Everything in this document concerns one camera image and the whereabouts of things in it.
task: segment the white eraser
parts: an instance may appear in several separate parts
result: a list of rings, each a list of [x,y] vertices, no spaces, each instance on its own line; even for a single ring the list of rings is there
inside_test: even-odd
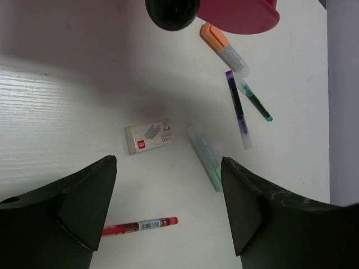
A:
[[[161,147],[173,141],[169,119],[125,127],[125,134],[130,154]]]

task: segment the red logo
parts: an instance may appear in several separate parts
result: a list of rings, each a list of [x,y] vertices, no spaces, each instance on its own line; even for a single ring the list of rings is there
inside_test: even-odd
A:
[[[139,146],[139,149],[144,149],[146,147],[144,140],[138,141],[137,145]]]

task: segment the barcode label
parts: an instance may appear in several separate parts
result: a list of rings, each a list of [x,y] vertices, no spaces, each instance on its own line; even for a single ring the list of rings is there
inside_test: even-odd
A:
[[[153,229],[161,227],[161,221],[160,220],[147,220],[147,221],[140,221],[139,224],[139,230],[146,230],[146,229]]]

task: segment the gray wall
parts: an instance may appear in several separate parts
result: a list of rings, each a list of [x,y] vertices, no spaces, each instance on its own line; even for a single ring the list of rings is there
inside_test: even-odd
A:
[[[359,202],[359,0],[328,0],[330,202]]]

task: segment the red pen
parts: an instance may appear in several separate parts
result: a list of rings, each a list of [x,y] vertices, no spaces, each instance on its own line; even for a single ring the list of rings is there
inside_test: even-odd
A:
[[[103,229],[102,236],[126,234],[126,233],[131,233],[133,231],[142,231],[142,230],[175,225],[177,223],[178,223],[177,217],[165,217],[162,219],[145,220],[139,222],[111,225],[111,226],[106,226]]]

